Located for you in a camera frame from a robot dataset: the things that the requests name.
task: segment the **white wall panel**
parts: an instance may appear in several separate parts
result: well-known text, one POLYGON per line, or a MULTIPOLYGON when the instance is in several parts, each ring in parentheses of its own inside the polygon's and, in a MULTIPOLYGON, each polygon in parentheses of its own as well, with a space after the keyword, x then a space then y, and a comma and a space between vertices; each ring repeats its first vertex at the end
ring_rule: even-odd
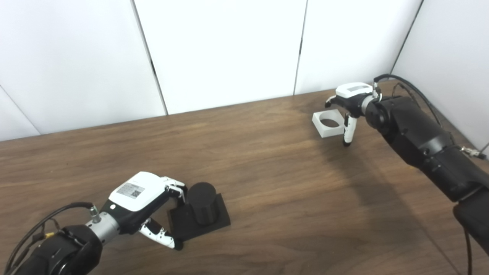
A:
POLYGON ((292 95, 306 0, 136 0, 169 114, 292 95))
POLYGON ((0 84, 42 134, 164 115, 128 0, 2 1, 0 84))
POLYGON ((36 128, 0 87, 0 141, 37 135, 36 128))
POLYGON ((487 11, 489 1, 424 1, 393 71, 479 149, 489 141, 487 11))
POLYGON ((390 72, 421 0, 309 0, 295 93, 390 72))

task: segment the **qr code label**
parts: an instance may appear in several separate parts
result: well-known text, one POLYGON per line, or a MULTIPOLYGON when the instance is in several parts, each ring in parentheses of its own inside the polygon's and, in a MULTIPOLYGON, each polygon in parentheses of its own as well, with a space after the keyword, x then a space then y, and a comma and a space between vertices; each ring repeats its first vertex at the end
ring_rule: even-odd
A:
POLYGON ((117 191, 117 193, 128 196, 132 199, 136 199, 143 191, 144 188, 140 186, 132 183, 126 183, 117 191))

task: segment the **black cable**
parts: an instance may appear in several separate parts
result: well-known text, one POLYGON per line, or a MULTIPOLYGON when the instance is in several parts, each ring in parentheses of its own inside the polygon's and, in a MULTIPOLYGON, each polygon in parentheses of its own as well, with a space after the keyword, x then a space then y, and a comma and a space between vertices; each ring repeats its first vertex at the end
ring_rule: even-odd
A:
POLYGON ((424 94, 418 88, 416 88, 416 86, 414 86, 411 82, 405 80, 404 78, 402 78, 400 76, 397 76, 395 74, 389 74, 389 73, 379 75, 378 77, 374 78, 374 82, 379 82, 380 80, 382 80, 384 78, 394 78, 394 79, 397 79, 399 81, 402 81, 404 84, 409 86, 413 91, 415 91, 421 97, 421 99, 426 103, 426 105, 428 106, 429 110, 431 111, 431 113, 435 117, 436 123, 438 123, 438 125, 441 128, 443 128, 442 122, 440 121, 440 119, 436 115, 435 110, 433 110, 433 106, 431 105, 429 100, 426 98, 426 96, 424 96, 424 94))
POLYGON ((464 229, 465 242, 467 243, 467 275, 472 275, 472 247, 470 245, 470 236, 466 229, 464 229))
POLYGON ((32 236, 34 234, 34 232, 36 232, 37 229, 39 229, 40 227, 45 227, 45 223, 46 221, 48 221, 49 219, 51 219, 52 217, 58 215, 59 213, 63 212, 63 211, 66 211, 68 209, 71 209, 71 208, 87 208, 87 209, 90 209, 93 207, 93 203, 87 203, 87 202, 78 202, 78 203, 71 203, 69 205, 66 205, 66 206, 63 206, 55 211, 53 211, 51 214, 47 215, 45 218, 43 218, 40 222, 38 222, 23 238, 22 240, 17 244, 17 246, 14 248, 14 250, 12 251, 12 253, 10 254, 10 257, 8 258, 8 261, 7 261, 7 264, 5 266, 5 270, 4 270, 4 274, 8 274, 9 272, 13 271, 14 269, 17 268, 17 266, 12 266, 12 263, 14 262, 14 259, 15 259, 15 256, 17 255, 17 253, 19 252, 19 250, 21 249, 22 245, 24 245, 24 243, 28 240, 28 238, 30 236, 32 236))
POLYGON ((395 85, 394 85, 394 88, 392 88, 392 95, 391 97, 394 97, 394 93, 396 92, 396 88, 397 86, 400 86, 401 88, 403 88, 409 95, 409 97, 414 101, 414 103, 416 104, 416 106, 418 106, 419 108, 421 108, 420 104, 418 103, 416 97, 411 93, 411 91, 406 88, 401 82, 397 82, 395 85))
POLYGON ((50 220, 53 221, 54 227, 56 227, 56 230, 59 231, 61 229, 61 227, 60 227, 60 224, 58 223, 58 221, 54 218, 50 218, 50 220))

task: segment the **circular hole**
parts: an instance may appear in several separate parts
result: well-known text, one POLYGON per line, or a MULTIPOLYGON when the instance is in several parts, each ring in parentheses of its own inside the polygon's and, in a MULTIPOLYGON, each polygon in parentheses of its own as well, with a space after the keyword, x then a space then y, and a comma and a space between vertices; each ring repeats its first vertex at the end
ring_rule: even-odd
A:
POLYGON ((322 119, 321 123, 323 123, 323 125, 327 126, 327 127, 338 127, 339 126, 338 122, 336 122, 332 119, 328 119, 328 118, 322 119))

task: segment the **white square block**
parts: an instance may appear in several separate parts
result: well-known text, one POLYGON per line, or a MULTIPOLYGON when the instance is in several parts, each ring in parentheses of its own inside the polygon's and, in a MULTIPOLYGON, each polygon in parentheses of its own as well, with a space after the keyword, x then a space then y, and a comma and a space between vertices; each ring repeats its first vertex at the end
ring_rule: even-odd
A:
POLYGON ((342 135, 345 128, 345 119, 338 111, 338 109, 327 110, 323 112, 317 112, 312 114, 312 122, 316 126, 317 131, 321 135, 322 138, 342 135), (321 123, 323 119, 331 119, 338 123, 337 127, 328 127, 321 123))

